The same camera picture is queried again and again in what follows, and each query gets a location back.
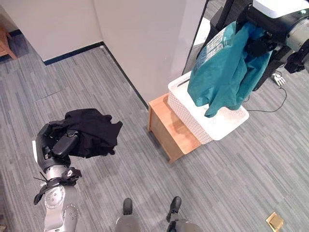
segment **white basket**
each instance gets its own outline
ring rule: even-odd
[[[195,106],[187,91],[190,74],[169,83],[168,104],[201,144],[224,138],[249,118],[242,106],[235,111],[222,107],[214,117],[205,117],[208,104]]]

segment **teal shirt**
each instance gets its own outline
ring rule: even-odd
[[[191,72],[188,93],[196,106],[209,104],[206,117],[215,116],[223,106],[230,110],[239,109],[269,62],[271,52],[252,57],[245,51],[249,38],[263,35],[261,28],[246,23],[236,34],[235,31],[235,22],[225,28],[221,41],[223,48],[207,61],[207,53],[213,48],[205,46]]]

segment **wooden step stool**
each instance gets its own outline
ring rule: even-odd
[[[173,163],[201,143],[168,105],[169,94],[149,102],[148,131],[152,131]]]
[[[8,54],[12,59],[17,59],[9,47],[8,38],[11,39],[10,34],[0,25],[0,57]]]

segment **robot leg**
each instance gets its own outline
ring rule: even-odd
[[[187,219],[176,221],[176,232],[202,232],[202,229]]]
[[[78,209],[78,193],[74,186],[58,186],[45,194],[45,232],[74,232]]]
[[[117,220],[115,232],[140,232],[139,223],[133,215],[122,215]]]

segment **robotic hand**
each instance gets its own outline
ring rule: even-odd
[[[78,131],[68,130],[59,140],[49,124],[44,125],[32,141],[34,158],[47,176],[37,204],[45,194],[45,232],[73,232],[76,228],[78,193],[74,185],[82,177],[81,171],[70,167],[69,153],[78,142]]]
[[[236,31],[246,23],[265,30],[265,34],[248,41],[246,50],[261,56],[277,46],[286,52],[293,50],[286,60],[289,73],[306,69],[309,72],[309,1],[308,0],[253,0],[236,21]]]

